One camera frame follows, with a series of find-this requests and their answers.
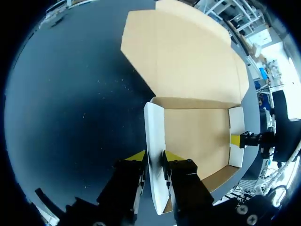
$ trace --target screw head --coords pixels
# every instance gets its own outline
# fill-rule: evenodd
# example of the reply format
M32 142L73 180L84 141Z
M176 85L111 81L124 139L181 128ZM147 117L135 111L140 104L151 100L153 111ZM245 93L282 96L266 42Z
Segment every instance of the screw head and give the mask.
M248 207L246 205L241 205L237 207L236 211L240 215L245 215L248 212Z
M248 225L255 225L258 221L258 217L255 214L250 215L247 219L246 219L246 223Z

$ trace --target open cardboard box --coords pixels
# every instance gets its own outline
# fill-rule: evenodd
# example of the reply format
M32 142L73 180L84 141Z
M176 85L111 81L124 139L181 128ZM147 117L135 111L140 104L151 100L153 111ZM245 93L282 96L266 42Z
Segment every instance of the open cardboard box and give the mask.
M144 108L150 185L158 214L171 211L159 159L166 149L191 158L211 192L242 166L231 134L245 131L241 100L246 65L228 32L201 11L175 0L129 12L121 51L156 94Z

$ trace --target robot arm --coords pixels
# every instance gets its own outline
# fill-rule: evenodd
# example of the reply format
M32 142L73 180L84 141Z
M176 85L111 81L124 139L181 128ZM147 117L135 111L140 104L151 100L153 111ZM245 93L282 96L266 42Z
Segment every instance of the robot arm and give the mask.
M238 207L237 199L213 206L213 197L197 176L197 165L168 151L162 153L162 167L178 226L255 225L262 216L272 216L270 200L255 196ZM147 172L147 154L140 152L118 161L115 172L93 205L80 198L64 213L43 192L37 195L53 213L58 213L59 226L130 226L137 219L140 196Z

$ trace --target dark gray table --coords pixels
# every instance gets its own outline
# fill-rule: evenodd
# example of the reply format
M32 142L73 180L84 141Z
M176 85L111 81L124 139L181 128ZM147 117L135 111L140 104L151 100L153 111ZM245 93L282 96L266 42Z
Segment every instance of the dark gray table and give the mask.
M154 94L120 51L130 10L154 8L153 0L101 0L69 10L27 42L6 90L5 136L16 179L27 197L44 208L40 187L63 210L80 197L95 203L112 164L146 149L143 107ZM259 131L253 84L243 100L246 129ZM230 190L244 166L213 193ZM136 225L174 225L172 213L155 212L149 181Z

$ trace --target blue object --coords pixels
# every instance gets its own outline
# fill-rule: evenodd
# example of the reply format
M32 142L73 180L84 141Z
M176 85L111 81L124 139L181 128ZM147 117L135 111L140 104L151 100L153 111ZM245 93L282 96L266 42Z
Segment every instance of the blue object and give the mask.
M271 106L269 105L268 95L260 94L259 99L261 100L261 103L259 103L259 109L263 109L265 107L269 111Z
M257 89L260 89L260 87L261 87L258 81L255 81L255 82L254 82L254 85L255 85L255 89L256 89L256 90L257 90Z
M261 75L262 75L262 78L263 78L263 79L268 79L268 75L267 75L267 73L265 72L265 69L264 69L263 67L260 67L259 70L260 70L260 73L261 73Z

